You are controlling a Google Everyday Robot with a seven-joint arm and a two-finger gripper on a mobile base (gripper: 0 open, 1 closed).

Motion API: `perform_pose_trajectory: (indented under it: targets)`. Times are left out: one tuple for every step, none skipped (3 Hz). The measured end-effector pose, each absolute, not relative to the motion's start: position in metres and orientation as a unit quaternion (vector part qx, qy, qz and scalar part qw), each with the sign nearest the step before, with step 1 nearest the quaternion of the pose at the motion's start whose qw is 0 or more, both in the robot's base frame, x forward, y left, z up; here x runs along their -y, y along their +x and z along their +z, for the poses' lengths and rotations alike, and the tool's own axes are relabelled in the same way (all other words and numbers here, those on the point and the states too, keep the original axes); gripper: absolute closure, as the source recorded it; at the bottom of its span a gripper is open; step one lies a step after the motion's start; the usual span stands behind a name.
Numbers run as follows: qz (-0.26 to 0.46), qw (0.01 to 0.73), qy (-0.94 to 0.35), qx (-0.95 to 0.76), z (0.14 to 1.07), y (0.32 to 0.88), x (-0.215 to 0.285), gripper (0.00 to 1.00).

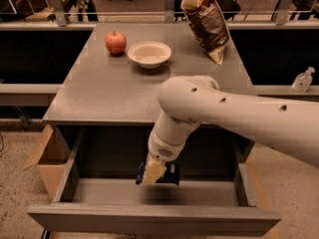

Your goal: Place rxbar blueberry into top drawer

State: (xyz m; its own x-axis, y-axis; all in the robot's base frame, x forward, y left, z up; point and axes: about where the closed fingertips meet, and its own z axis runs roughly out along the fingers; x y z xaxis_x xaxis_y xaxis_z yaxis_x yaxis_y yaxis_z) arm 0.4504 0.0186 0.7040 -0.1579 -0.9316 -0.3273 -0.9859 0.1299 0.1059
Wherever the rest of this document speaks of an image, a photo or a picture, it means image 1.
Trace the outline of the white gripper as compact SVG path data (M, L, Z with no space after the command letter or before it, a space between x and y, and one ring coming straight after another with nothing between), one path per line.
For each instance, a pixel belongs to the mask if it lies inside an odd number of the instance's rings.
M183 148L183 143L178 145L165 143L153 130L148 142L149 153L143 183L155 184L164 175L165 164L176 160Z

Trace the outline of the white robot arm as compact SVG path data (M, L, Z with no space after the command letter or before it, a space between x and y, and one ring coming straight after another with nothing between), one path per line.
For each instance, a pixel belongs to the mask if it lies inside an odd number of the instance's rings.
M156 183L201 123L319 166L319 104L222 92L209 76L174 77L159 88L159 118L149 137L142 182Z

